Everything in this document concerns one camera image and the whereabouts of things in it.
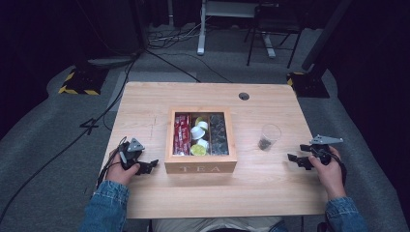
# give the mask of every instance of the hand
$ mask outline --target hand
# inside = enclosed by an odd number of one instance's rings
[[[109,155],[112,156],[115,151],[116,150],[112,151]],[[134,164],[128,170],[124,170],[123,166],[121,166],[120,153],[117,152],[114,156],[115,157],[110,164],[111,166],[108,168],[105,179],[126,186],[130,183],[131,177],[133,177],[139,170],[139,163]]]
[[[334,147],[329,146],[330,152],[340,158],[340,153]],[[341,179],[341,168],[338,162],[332,158],[328,165],[323,165],[315,156],[308,157],[310,163],[316,168],[319,180],[328,192],[328,199],[332,200],[346,196]]]

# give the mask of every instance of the wooden table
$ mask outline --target wooden table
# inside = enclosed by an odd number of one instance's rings
[[[240,93],[250,98],[243,101]],[[171,105],[228,106],[238,162],[233,173],[166,174],[163,164]],[[269,152],[259,150],[262,125],[282,136]],[[160,160],[150,175],[129,185],[128,218],[218,218],[321,215],[327,195],[315,170],[290,162],[307,156],[299,145],[312,139],[288,85],[130,82],[125,88],[103,163],[120,140],[135,137],[141,161]]]

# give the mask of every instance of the cable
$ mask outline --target cable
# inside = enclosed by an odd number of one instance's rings
[[[108,166],[108,169],[109,169],[110,167],[112,167],[113,165],[118,164],[118,163],[121,163],[121,162],[114,162],[114,163],[111,163],[111,165],[109,165],[109,166]]]
[[[103,122],[103,125],[106,127],[107,130],[112,131],[112,129],[109,128],[105,123],[105,115],[102,117],[102,122]]]
[[[179,68],[179,67],[177,67],[177,66],[171,64],[170,62],[168,62],[167,60],[163,59],[163,58],[160,57],[159,55],[157,55],[157,54],[151,52],[151,51],[148,50],[148,49],[145,49],[145,50],[146,50],[149,54],[151,54],[151,55],[153,55],[153,56],[159,58],[160,60],[162,60],[162,61],[165,62],[166,64],[168,64],[168,65],[174,67],[175,69],[181,71],[182,73],[185,73],[185,74],[189,75],[190,77],[192,77],[193,79],[195,79],[196,82],[199,82],[199,83],[201,82],[201,81],[200,81],[199,79],[197,79],[195,76],[193,76],[193,75],[191,75],[190,73],[186,72],[185,70],[183,70],[183,69],[181,69],[181,68]]]
[[[170,48],[171,46],[173,46],[174,44],[176,44],[177,42],[185,42],[190,40],[193,37],[197,37],[199,36],[199,34],[195,34],[190,36],[190,33],[192,33],[193,31],[195,31],[195,29],[197,29],[199,26],[201,26],[201,23],[195,25],[194,27],[192,27],[191,29],[186,30],[186,32],[182,33],[181,29],[179,30],[179,33],[176,35],[172,35],[171,34],[175,31],[172,30],[168,36],[164,37],[161,36],[159,38],[154,37],[152,40],[150,40],[150,38],[148,37],[148,47],[151,49],[163,49],[163,48]],[[152,42],[159,42],[159,41],[163,41],[162,45],[153,45]]]
[[[106,42],[103,40],[103,38],[100,36],[99,32],[97,31],[96,27],[94,26],[93,22],[91,21],[90,17],[88,16],[88,14],[85,12],[84,8],[82,7],[82,5],[78,2],[78,0],[75,0],[76,4],[78,5],[78,7],[81,9],[82,13],[84,14],[84,16],[87,18],[88,23],[90,24],[91,28],[93,29],[94,33],[96,34],[97,38],[100,40],[100,42],[110,51],[114,52],[115,54],[118,55],[131,55],[129,53],[122,53],[122,52],[118,52],[118,51],[122,51],[122,49],[112,49],[108,44],[106,44]]]
[[[229,82],[229,83],[233,83],[231,80],[225,78],[223,75],[221,75],[221,74],[219,74],[218,72],[214,71],[214,70],[213,70],[211,67],[209,67],[203,60],[201,60],[201,59],[199,59],[198,57],[195,57],[195,56],[193,56],[193,55],[189,55],[189,54],[186,54],[186,53],[175,53],[175,54],[161,53],[161,54],[157,54],[157,55],[186,55],[186,56],[190,56],[190,57],[192,57],[192,58],[194,58],[194,59],[196,59],[196,60],[202,62],[210,71],[212,71],[212,72],[214,72],[215,74],[217,74],[220,78],[226,80],[226,81]]]
[[[23,185],[21,185],[21,187],[15,192],[15,194],[12,196],[12,198],[11,198],[11,199],[9,200],[9,202],[7,203],[6,207],[3,209],[3,212],[2,212],[1,217],[0,217],[0,225],[1,225],[1,222],[3,221],[3,219],[4,219],[4,216],[5,216],[6,213],[7,213],[7,210],[8,210],[9,207],[12,205],[13,201],[14,201],[15,198],[18,196],[18,194],[27,186],[27,184],[30,183],[31,180],[33,180],[33,179],[34,179],[41,171],[43,171],[49,164],[51,164],[54,160],[56,160],[58,157],[60,157],[62,154],[64,154],[69,148],[71,148],[71,147],[75,144],[75,142],[77,142],[85,133],[87,133],[88,130],[91,129],[91,128],[115,105],[115,103],[116,103],[117,101],[119,101],[120,96],[121,96],[121,93],[123,92],[124,87],[125,87],[125,85],[126,85],[126,83],[127,83],[127,81],[128,81],[129,74],[130,74],[130,70],[131,70],[133,64],[135,63],[135,61],[137,60],[138,57],[139,57],[139,55],[136,56],[135,59],[132,61],[132,64],[130,65],[130,68],[129,68],[128,71],[127,71],[126,78],[125,78],[125,81],[124,81],[124,83],[123,83],[123,86],[121,87],[120,92],[118,93],[116,99],[112,102],[112,104],[111,104],[95,121],[94,121],[94,120],[92,121],[91,126],[90,126],[88,129],[84,130],[75,140],[73,140],[73,142],[71,142],[67,147],[65,147],[61,152],[59,152],[57,155],[55,155],[53,158],[51,158],[48,162],[46,162],[46,163],[45,163],[42,167],[40,167],[33,175],[31,175],[31,177],[28,178],[27,181],[25,181],[25,182],[23,183]]]
[[[345,185],[346,184],[346,178],[347,178],[346,165],[344,165],[344,163],[340,160],[340,158],[337,155],[335,155],[333,153],[326,152],[326,151],[322,151],[322,152],[324,154],[330,156],[331,158],[335,159],[335,161],[338,163],[338,165],[340,166],[340,169],[341,169],[341,181],[342,181],[343,185]]]
[[[118,144],[117,148],[111,153],[108,161],[105,163],[105,166],[103,167],[102,171],[100,172],[99,178],[97,179],[97,183],[96,183],[96,189],[99,188],[100,184],[103,182],[103,178],[105,177],[105,173],[106,171],[114,164],[119,163],[112,163],[112,160],[114,160],[115,155],[117,155],[119,149],[120,149],[120,145],[127,140],[127,137],[125,136],[123,139],[121,139],[120,143]]]

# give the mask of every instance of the desk leg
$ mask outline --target desk leg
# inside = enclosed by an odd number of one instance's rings
[[[198,55],[203,55],[205,53],[205,15],[206,15],[206,0],[202,0],[201,9],[201,30],[199,32],[198,50],[196,53]]]
[[[266,50],[268,51],[269,58],[275,58],[277,55],[275,54],[274,49],[272,48],[271,39],[269,38],[269,34],[262,34],[263,42],[265,43]]]

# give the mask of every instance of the denim sleeve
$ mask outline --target denim sleeve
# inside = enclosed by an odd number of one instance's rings
[[[330,200],[326,205],[326,215],[335,231],[368,231],[364,218],[350,197]]]
[[[85,218],[78,231],[123,230],[127,216],[127,187],[103,181],[85,208]]]

